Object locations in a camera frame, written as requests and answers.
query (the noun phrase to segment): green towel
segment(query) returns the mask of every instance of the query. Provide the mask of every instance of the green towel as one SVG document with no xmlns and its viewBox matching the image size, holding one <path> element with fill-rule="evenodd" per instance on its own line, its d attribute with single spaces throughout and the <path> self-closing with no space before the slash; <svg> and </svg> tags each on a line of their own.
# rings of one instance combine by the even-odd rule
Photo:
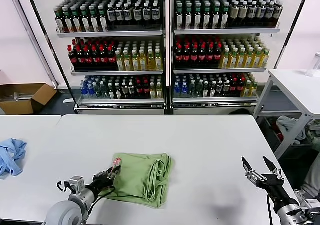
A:
<svg viewBox="0 0 320 225">
<path fill-rule="evenodd" d="M 172 159 L 166 153 L 116 153 L 116 158 L 121 158 L 121 170 L 114 180 L 115 191 L 107 198 L 160 208 L 167 200 Z M 100 196 L 109 191 L 103 190 Z"/>
</svg>

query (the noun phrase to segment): yellow bottle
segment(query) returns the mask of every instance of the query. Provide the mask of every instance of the yellow bottle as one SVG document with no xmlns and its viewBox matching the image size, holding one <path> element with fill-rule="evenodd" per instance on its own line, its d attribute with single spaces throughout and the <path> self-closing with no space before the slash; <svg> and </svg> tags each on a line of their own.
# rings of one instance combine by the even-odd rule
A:
<svg viewBox="0 0 320 225">
<path fill-rule="evenodd" d="M 156 65 L 156 70 L 161 71 L 164 69 L 164 65 L 162 63 L 162 57 L 160 54 L 160 49 L 155 49 L 155 65 Z"/>
<path fill-rule="evenodd" d="M 270 52 L 270 49 L 268 48 L 264 50 L 264 55 L 260 59 L 258 68 L 265 68 L 267 66 L 267 62 L 269 60 L 269 52 Z"/>
<path fill-rule="evenodd" d="M 220 59 L 219 68 L 221 68 L 221 69 L 226 69 L 226 68 L 227 68 L 227 64 L 228 64 L 228 61 L 229 61 L 229 48 L 226 47 L 226 48 L 224 49 L 223 57 L 222 57 L 222 59 Z"/>
<path fill-rule="evenodd" d="M 137 50 L 132 51 L 132 65 L 134 71 L 141 71 L 141 67 L 139 66 Z"/>
<path fill-rule="evenodd" d="M 241 91 L 241 97 L 248 97 L 251 89 L 251 81 L 247 80 L 245 83 L 245 87 Z"/>
<path fill-rule="evenodd" d="M 240 53 L 236 57 L 235 67 L 237 69 L 242 69 L 243 68 L 244 60 L 245 60 L 245 52 L 246 52 L 246 49 L 244 47 L 242 47 L 240 49 Z"/>
<path fill-rule="evenodd" d="M 148 50 L 148 64 L 147 64 L 148 71 L 156 71 L 156 61 L 154 58 L 154 51 L 152 49 Z"/>
<path fill-rule="evenodd" d="M 115 55 L 116 55 L 116 64 L 118 65 L 119 71 L 120 72 L 125 71 L 126 67 L 120 51 L 119 50 L 115 51 Z"/>
<path fill-rule="evenodd" d="M 256 52 L 253 55 L 253 58 L 252 58 L 252 61 L 251 61 L 251 64 L 250 64 L 251 68 L 257 68 L 258 67 L 258 64 L 259 64 L 260 59 L 261 59 L 261 51 L 262 51 L 262 47 L 258 47 L 256 49 Z"/>
<path fill-rule="evenodd" d="M 125 70 L 126 71 L 133 71 L 133 65 L 132 65 L 132 61 L 131 61 L 131 59 L 129 57 L 128 50 L 124 50 L 123 51 L 123 55 L 124 55 Z"/>
<path fill-rule="evenodd" d="M 162 85 L 161 85 L 161 82 L 158 82 L 156 84 L 156 98 L 157 99 L 162 99 Z"/>
<path fill-rule="evenodd" d="M 238 48 L 233 48 L 232 53 L 229 54 L 229 61 L 228 64 L 226 65 L 227 69 L 235 69 L 236 68 L 236 61 L 237 61 L 237 53 L 238 53 Z"/>
<path fill-rule="evenodd" d="M 244 68 L 252 68 L 251 67 L 251 62 L 252 62 L 253 54 L 254 54 L 254 48 L 253 47 L 249 47 L 248 53 L 244 57 L 244 61 L 243 61 Z"/>
</svg>

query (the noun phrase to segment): fridge shelf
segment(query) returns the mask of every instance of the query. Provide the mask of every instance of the fridge shelf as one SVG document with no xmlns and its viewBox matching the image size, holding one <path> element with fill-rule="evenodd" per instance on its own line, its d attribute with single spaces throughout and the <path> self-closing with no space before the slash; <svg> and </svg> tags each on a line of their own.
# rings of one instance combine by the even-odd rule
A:
<svg viewBox="0 0 320 225">
<path fill-rule="evenodd" d="M 219 73 L 253 73 L 264 72 L 264 68 L 229 68 L 229 69 L 175 69 L 175 74 L 219 74 Z"/>
<path fill-rule="evenodd" d="M 226 29 L 181 29 L 175 35 L 212 35 L 212 34 L 276 34 L 278 28 L 226 28 Z"/>
</svg>

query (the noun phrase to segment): bottle label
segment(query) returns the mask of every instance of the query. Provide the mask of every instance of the bottle label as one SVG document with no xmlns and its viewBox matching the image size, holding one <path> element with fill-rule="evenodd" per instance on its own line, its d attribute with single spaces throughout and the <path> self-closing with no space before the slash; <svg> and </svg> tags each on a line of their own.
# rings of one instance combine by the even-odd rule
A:
<svg viewBox="0 0 320 225">
<path fill-rule="evenodd" d="M 259 61 L 260 61 L 260 57 L 256 57 L 255 60 L 254 60 L 254 63 L 253 63 L 253 67 L 254 68 L 258 67 Z"/>
<path fill-rule="evenodd" d="M 124 65 L 125 65 L 125 70 L 126 71 L 131 71 L 130 61 L 129 60 L 124 60 Z"/>
<path fill-rule="evenodd" d="M 107 14 L 110 22 L 114 22 L 117 19 L 116 18 L 117 16 L 114 10 L 107 11 Z"/>
<path fill-rule="evenodd" d="M 241 19 L 245 19 L 247 17 L 248 8 L 247 7 L 240 7 L 238 17 Z"/>
<path fill-rule="evenodd" d="M 196 15 L 194 19 L 194 29 L 200 29 L 201 15 Z"/>
<path fill-rule="evenodd" d="M 116 92 L 116 97 L 117 97 L 118 99 L 121 99 L 121 92 L 120 92 L 120 91 L 117 91 L 117 92 Z"/>
<path fill-rule="evenodd" d="M 65 20 L 65 23 L 66 23 L 66 26 L 67 26 L 68 29 L 69 29 L 69 32 L 70 32 L 70 33 L 73 33 L 73 32 L 74 32 L 74 26 L 72 26 L 71 20 L 67 18 L 67 19 Z"/>
<path fill-rule="evenodd" d="M 224 57 L 223 58 L 222 66 L 221 66 L 222 69 L 226 69 L 227 68 L 228 60 L 229 60 L 228 57 Z"/>
<path fill-rule="evenodd" d="M 123 11 L 122 10 L 116 10 L 115 14 L 116 14 L 116 19 L 118 21 L 123 21 L 124 20 Z"/>
<path fill-rule="evenodd" d="M 94 30 L 95 32 L 99 32 L 97 19 L 93 17 L 93 18 L 91 18 L 91 22 L 92 22 L 93 30 Z"/>
<path fill-rule="evenodd" d="M 160 71 L 161 70 L 161 59 L 156 59 L 155 60 L 155 64 L 156 64 L 156 69 L 158 70 L 158 71 Z"/>
<path fill-rule="evenodd" d="M 134 10 L 134 19 L 136 21 L 141 21 L 142 20 L 142 12 L 141 9 L 139 10 Z"/>
<path fill-rule="evenodd" d="M 119 71 L 120 72 L 124 71 L 124 64 L 122 63 L 122 61 L 119 60 L 116 63 L 118 65 Z"/>
<path fill-rule="evenodd" d="M 210 91 L 210 98 L 213 98 L 215 96 L 215 93 L 216 93 L 216 90 L 215 89 L 212 89 Z"/>
<path fill-rule="evenodd" d="M 221 20 L 221 28 L 225 29 L 227 27 L 228 15 L 224 14 Z"/>
<path fill-rule="evenodd" d="M 160 9 L 159 8 L 152 9 L 152 19 L 154 21 L 160 20 Z"/>
<path fill-rule="evenodd" d="M 182 19 L 183 19 L 183 17 L 181 15 L 176 17 L 176 28 L 178 30 L 182 29 Z"/>
<path fill-rule="evenodd" d="M 247 12 L 247 17 L 253 19 L 256 16 L 256 9 L 254 7 L 249 7 Z"/>
<path fill-rule="evenodd" d="M 155 91 L 150 91 L 150 97 L 152 99 L 155 99 L 156 98 L 156 92 Z"/>
<path fill-rule="evenodd" d="M 207 61 L 212 61 L 213 59 L 214 59 L 213 55 L 206 55 L 205 56 L 205 60 L 207 60 Z"/>
<path fill-rule="evenodd" d="M 207 97 L 208 97 L 208 90 L 207 90 L 207 89 L 203 91 L 203 97 L 204 97 L 204 98 L 207 98 Z"/>
<path fill-rule="evenodd" d="M 236 67 L 237 67 L 238 69 L 241 69 L 243 63 L 244 63 L 244 58 L 243 58 L 243 57 L 239 57 L 238 64 L 236 65 Z"/>
<path fill-rule="evenodd" d="M 108 32 L 107 20 L 104 17 L 101 17 L 100 22 L 102 26 L 102 31 Z"/>
<path fill-rule="evenodd" d="M 131 13 L 130 9 L 124 11 L 124 19 L 126 21 L 131 21 L 132 20 L 132 13 Z"/>
<path fill-rule="evenodd" d="M 274 12 L 275 12 L 275 8 L 274 7 L 268 7 L 266 9 L 264 17 L 267 18 L 267 19 L 270 19 L 270 18 L 272 18 Z"/>
<path fill-rule="evenodd" d="M 236 58 L 236 57 L 233 57 L 233 58 L 231 59 L 231 63 L 230 63 L 230 68 L 231 68 L 231 69 L 236 68 L 236 61 L 237 61 L 237 58 Z"/>
<path fill-rule="evenodd" d="M 140 65 L 141 65 L 141 70 L 142 71 L 146 71 L 147 70 L 146 61 L 140 60 Z"/>
<path fill-rule="evenodd" d="M 185 17 L 185 29 L 190 29 L 191 28 L 191 19 L 192 19 L 191 15 L 187 15 Z"/>
<path fill-rule="evenodd" d="M 219 15 L 214 15 L 213 16 L 212 29 L 217 29 L 218 28 L 219 17 L 220 17 Z"/>
<path fill-rule="evenodd" d="M 58 25 L 58 28 L 60 30 L 61 33 L 64 33 L 65 32 L 65 27 L 61 21 L 61 19 L 56 19 L 56 24 Z"/>
<path fill-rule="evenodd" d="M 90 33 L 90 26 L 89 26 L 89 21 L 86 18 L 82 18 L 82 22 L 84 25 L 84 29 L 86 33 Z"/>
<path fill-rule="evenodd" d="M 210 15 L 205 15 L 203 19 L 203 29 L 208 29 L 209 20 L 210 20 Z"/>
<path fill-rule="evenodd" d="M 81 33 L 82 30 L 81 30 L 81 25 L 80 25 L 79 19 L 78 19 L 78 18 L 74 18 L 74 19 L 73 19 L 73 23 L 74 23 L 74 25 L 75 25 L 76 31 L 77 31 L 78 33 Z"/>
<path fill-rule="evenodd" d="M 146 21 L 151 20 L 151 10 L 150 9 L 143 9 L 143 18 Z"/>
<path fill-rule="evenodd" d="M 162 99 L 162 91 L 156 91 L 156 97 Z"/>
<path fill-rule="evenodd" d="M 133 63 L 133 69 L 135 71 L 139 71 L 139 69 L 138 69 L 138 60 L 132 60 L 132 63 Z"/>
<path fill-rule="evenodd" d="M 199 55 L 198 57 L 200 61 L 204 61 L 206 58 L 206 55 Z"/>
<path fill-rule="evenodd" d="M 109 95 L 110 95 L 110 98 L 111 98 L 111 99 L 115 99 L 115 94 L 114 94 L 113 91 L 110 91 L 110 92 L 109 92 Z"/>
<path fill-rule="evenodd" d="M 93 61 L 93 59 L 91 57 L 88 57 L 88 58 L 85 59 L 85 62 L 87 64 L 92 64 L 92 61 Z"/>
</svg>

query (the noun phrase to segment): white tabletop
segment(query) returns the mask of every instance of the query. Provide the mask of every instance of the white tabletop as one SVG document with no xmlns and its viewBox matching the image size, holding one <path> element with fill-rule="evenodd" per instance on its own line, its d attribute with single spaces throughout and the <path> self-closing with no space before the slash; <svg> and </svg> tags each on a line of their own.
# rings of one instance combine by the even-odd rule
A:
<svg viewBox="0 0 320 225">
<path fill-rule="evenodd" d="M 320 119 L 320 70 L 313 77 L 306 70 L 269 70 L 274 83 L 303 113 Z"/>
<path fill-rule="evenodd" d="M 66 115 L 27 169 L 0 182 L 0 218 L 43 222 L 68 199 L 57 181 L 83 176 L 89 184 L 114 153 L 168 153 L 175 165 L 167 202 L 153 209 L 103 199 L 88 224 L 270 224 L 267 193 L 245 177 L 242 156 L 260 173 L 269 173 L 263 156 L 280 165 L 249 115 Z M 284 188 L 295 198 L 288 181 Z M 274 212 L 273 221 L 280 224 Z"/>
</svg>

